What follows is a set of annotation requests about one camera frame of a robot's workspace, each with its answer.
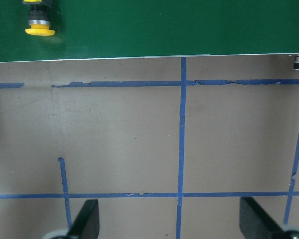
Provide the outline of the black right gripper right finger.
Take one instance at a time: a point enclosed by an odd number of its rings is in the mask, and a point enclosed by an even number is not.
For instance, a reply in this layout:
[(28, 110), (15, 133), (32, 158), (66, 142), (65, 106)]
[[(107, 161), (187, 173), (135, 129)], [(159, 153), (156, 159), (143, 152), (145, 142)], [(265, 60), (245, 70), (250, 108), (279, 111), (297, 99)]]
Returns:
[(280, 239), (284, 230), (253, 197), (241, 197), (239, 228), (246, 239)]

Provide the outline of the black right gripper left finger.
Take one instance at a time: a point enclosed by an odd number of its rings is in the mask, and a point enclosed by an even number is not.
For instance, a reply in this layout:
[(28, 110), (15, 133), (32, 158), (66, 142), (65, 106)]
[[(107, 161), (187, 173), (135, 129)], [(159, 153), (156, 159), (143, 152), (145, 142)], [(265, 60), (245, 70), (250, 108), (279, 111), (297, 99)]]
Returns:
[(99, 232), (100, 216), (98, 200), (86, 200), (65, 238), (97, 239)]

